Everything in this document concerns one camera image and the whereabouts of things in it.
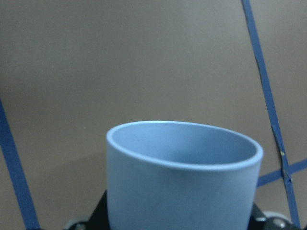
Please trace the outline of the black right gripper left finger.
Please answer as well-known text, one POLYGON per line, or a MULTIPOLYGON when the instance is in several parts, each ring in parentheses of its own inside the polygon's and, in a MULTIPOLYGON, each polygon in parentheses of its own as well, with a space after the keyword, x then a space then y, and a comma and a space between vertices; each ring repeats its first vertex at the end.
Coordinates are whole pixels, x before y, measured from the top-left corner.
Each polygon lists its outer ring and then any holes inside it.
POLYGON ((107 190, 104 191, 88 220, 69 222, 65 230, 108 230, 107 190))

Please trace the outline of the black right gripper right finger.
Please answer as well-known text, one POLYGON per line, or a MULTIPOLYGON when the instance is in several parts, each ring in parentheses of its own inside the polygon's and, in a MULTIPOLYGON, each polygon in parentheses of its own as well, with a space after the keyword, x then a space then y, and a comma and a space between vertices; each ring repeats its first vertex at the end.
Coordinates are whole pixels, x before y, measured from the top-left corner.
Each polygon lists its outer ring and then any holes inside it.
POLYGON ((299 230, 285 215, 262 211, 255 203, 249 220, 249 230, 299 230))

